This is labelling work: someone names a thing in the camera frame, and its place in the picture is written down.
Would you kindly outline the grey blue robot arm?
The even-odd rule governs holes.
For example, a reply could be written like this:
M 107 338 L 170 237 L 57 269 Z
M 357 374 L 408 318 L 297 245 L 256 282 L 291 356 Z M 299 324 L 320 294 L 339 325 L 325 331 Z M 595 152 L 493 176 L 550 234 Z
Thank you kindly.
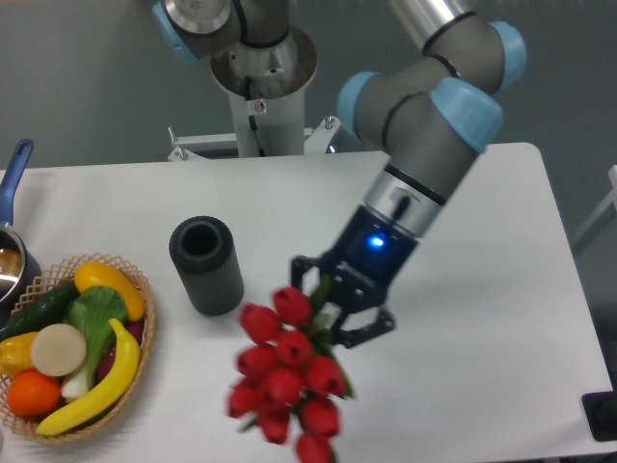
M 294 286 L 313 268 L 331 280 L 319 303 L 338 308 L 332 341 L 349 348 L 392 330 L 389 285 L 495 138 L 503 115 L 494 94 L 521 77 L 527 59 L 516 28 L 482 20 L 465 1 L 391 6 L 420 59 L 391 76 L 350 77 L 336 103 L 341 125 L 389 163 L 334 246 L 291 264 Z M 153 15 L 177 56 L 209 59 L 241 156 L 307 152 L 304 91 L 316 50 L 291 25 L 287 2 L 159 1 Z

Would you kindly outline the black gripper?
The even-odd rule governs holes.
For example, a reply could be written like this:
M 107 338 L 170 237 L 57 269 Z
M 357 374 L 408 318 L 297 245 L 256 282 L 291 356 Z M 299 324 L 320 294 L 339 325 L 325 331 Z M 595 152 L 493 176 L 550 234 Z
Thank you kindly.
M 303 290 L 305 276 L 317 269 L 315 290 L 329 293 L 328 300 L 343 309 L 333 322 L 333 345 L 354 348 L 395 329 L 394 315 L 382 304 L 416 246 L 415 238 L 360 206 L 321 258 L 298 255 L 291 260 L 290 284 Z M 372 322 L 351 330 L 343 328 L 352 313 L 373 307 L 377 314 Z

